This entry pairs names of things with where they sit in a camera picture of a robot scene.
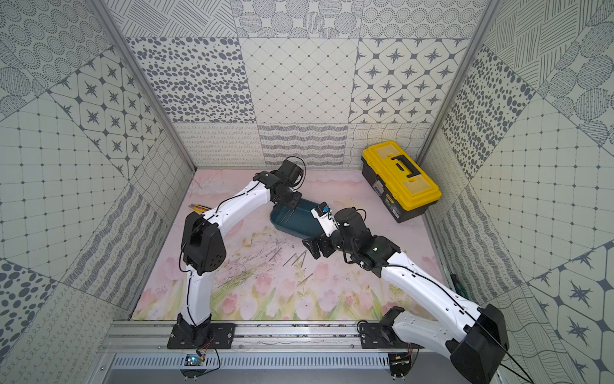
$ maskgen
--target patterned wall tile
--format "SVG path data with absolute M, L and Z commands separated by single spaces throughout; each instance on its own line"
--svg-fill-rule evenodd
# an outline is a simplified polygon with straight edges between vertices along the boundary
M 441 131 L 435 134 L 429 154 L 424 159 L 421 168 L 437 183 L 441 191 L 441 198 L 437 204 L 429 207 L 431 218 L 437 225 L 467 186 L 469 180 L 467 180 L 452 152 L 452 148 L 450 148 L 445 135 Z
M 2 254 L 59 278 L 128 181 L 46 93 L 0 130 Z
M 126 37 L 236 36 L 229 0 L 106 0 Z
M 509 353 L 522 365 L 535 383 L 596 383 L 583 380 L 573 357 L 556 337 L 552 325 L 542 312 L 541 303 L 526 285 L 514 288 L 490 301 L 505 317 Z M 520 368 L 505 356 L 503 363 L 516 372 Z M 526 383 L 503 370 L 510 384 Z
M 0 366 L 3 383 L 81 383 L 113 319 L 128 312 L 59 283 Z
M 230 0 L 239 37 L 359 37 L 363 0 Z
M 258 124 L 268 167 L 299 156 L 307 167 L 341 167 L 348 126 L 329 124 Z
M 113 47 L 49 90 L 71 119 L 130 179 L 162 126 Z
M 348 139 L 345 145 L 344 167 L 362 169 L 362 151 L 366 148 L 394 140 L 412 158 L 416 159 L 430 124 L 348 124 Z
M 536 95 L 471 184 L 531 278 L 614 238 L 614 158 Z
M 585 383 L 610 383 L 614 372 L 613 248 L 608 241 L 529 281 Z
M 171 138 L 162 131 L 145 156 L 143 166 L 134 173 L 130 183 L 162 219 L 170 224 L 175 220 L 177 209 L 190 186 L 192 176 L 193 171 L 177 151 Z
M 41 83 L 0 41 L 0 120 L 43 92 Z
M 13 344 L 27 330 L 36 312 L 47 301 L 57 281 L 0 258 L 0 367 Z
M 367 37 L 373 38 L 468 39 L 486 3 L 486 0 L 365 0 L 362 29 Z
M 602 0 L 504 0 L 484 44 L 539 88 Z
M 237 39 L 127 40 L 173 122 L 255 122 Z
M 129 184 L 61 282 L 131 310 L 167 229 L 167 223 Z
M 534 94 L 529 84 L 482 46 L 442 126 L 469 178 L 480 169 Z
M 463 39 L 361 39 L 349 120 L 432 123 L 467 44 Z
M 6 1 L 0 40 L 44 89 L 111 46 L 85 1 Z
M 539 92 L 614 156 L 614 13 L 606 5 L 607 12 L 586 24 Z
M 264 167 L 256 124 L 176 124 L 181 141 L 201 167 Z
M 510 255 L 467 184 L 438 226 L 451 270 L 481 304 L 524 283 L 517 259 Z
M 347 123 L 356 41 L 239 39 L 258 123 Z

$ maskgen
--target wavy line pattern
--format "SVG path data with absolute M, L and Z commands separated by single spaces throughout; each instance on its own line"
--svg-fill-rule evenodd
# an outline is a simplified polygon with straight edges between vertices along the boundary
M 168 225 L 132 185 L 122 194 L 63 282 L 124 307 L 138 298 L 135 282 L 153 267 Z
M 526 284 L 498 296 L 490 304 L 505 316 L 510 354 L 535 383 L 585 382 Z M 503 360 L 507 366 L 515 367 L 509 357 Z M 515 376 L 506 378 L 510 383 L 521 383 Z
M 299 156 L 307 167 L 341 167 L 347 125 L 258 125 L 266 165 L 278 167 L 288 156 Z
M 524 283 L 471 185 L 465 186 L 438 227 L 446 257 L 478 302 Z

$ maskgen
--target toolbox handle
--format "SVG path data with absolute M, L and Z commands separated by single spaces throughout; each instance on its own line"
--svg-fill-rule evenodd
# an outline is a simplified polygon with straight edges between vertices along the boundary
M 393 157 L 392 160 L 398 160 L 402 162 L 404 166 L 407 167 L 407 169 L 410 171 L 410 174 L 407 175 L 408 179 L 420 174 L 420 171 L 411 163 L 411 161 L 405 155 Z

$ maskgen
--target yellow toolbox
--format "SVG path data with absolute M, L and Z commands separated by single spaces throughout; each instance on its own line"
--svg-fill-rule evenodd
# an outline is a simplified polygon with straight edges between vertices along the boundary
M 421 215 L 441 197 L 439 187 L 394 141 L 362 152 L 362 175 L 397 222 Z

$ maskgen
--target vent grille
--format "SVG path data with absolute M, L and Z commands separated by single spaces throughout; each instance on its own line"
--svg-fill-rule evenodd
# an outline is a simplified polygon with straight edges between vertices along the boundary
M 113 369 L 171 369 L 184 366 L 187 356 L 173 354 L 152 356 L 145 353 L 118 353 Z M 191 369 L 212 369 L 218 364 L 215 355 L 205 359 L 205 364 Z M 374 369 L 387 368 L 387 353 L 220 353 L 222 369 Z

